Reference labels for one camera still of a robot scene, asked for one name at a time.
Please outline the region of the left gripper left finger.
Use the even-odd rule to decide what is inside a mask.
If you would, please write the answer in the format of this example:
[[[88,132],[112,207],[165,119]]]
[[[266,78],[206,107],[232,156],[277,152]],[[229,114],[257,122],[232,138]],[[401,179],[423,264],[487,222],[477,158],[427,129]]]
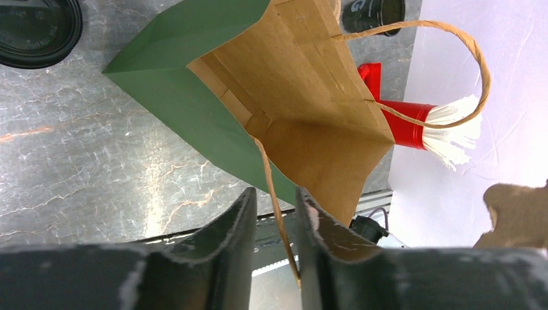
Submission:
[[[247,309],[257,194],[171,245],[1,249],[2,309]]]

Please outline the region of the green paper bag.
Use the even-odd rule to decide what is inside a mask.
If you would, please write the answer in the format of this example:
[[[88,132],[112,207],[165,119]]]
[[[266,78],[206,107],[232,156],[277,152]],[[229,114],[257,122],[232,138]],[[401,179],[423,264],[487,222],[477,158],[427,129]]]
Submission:
[[[472,121],[491,76],[477,41],[439,21],[343,34],[327,1],[182,1],[157,15],[104,74],[213,165],[268,192],[297,269],[279,201],[304,187],[347,225],[363,185],[395,139],[385,118],[411,118],[374,98],[347,42],[408,27],[455,35],[479,65]]]

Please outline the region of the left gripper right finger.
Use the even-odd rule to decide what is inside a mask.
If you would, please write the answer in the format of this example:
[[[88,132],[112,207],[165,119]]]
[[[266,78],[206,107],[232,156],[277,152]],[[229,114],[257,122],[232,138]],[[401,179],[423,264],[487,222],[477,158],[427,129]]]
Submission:
[[[546,309],[538,249],[385,249],[296,190],[304,309]]]

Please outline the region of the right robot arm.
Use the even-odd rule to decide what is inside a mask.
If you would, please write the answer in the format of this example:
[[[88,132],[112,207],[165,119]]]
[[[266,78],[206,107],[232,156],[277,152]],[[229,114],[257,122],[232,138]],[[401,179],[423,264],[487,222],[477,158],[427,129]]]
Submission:
[[[389,231],[388,210],[385,207],[359,213],[351,221],[350,229],[380,247],[398,249],[408,247]]]

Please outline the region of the black paper coffee cup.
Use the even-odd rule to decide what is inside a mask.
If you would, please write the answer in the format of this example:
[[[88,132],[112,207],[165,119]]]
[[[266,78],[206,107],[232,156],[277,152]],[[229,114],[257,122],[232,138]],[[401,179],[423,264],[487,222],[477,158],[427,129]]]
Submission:
[[[342,24],[349,33],[363,32],[405,20],[404,0],[355,0],[342,11]]]

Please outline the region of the single cardboard cup carrier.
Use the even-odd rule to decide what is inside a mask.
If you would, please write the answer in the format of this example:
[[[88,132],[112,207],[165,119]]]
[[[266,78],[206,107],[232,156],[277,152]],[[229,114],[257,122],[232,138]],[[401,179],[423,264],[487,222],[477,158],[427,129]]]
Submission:
[[[525,187],[499,183],[483,200],[492,229],[480,236],[475,248],[547,248],[547,186]]]

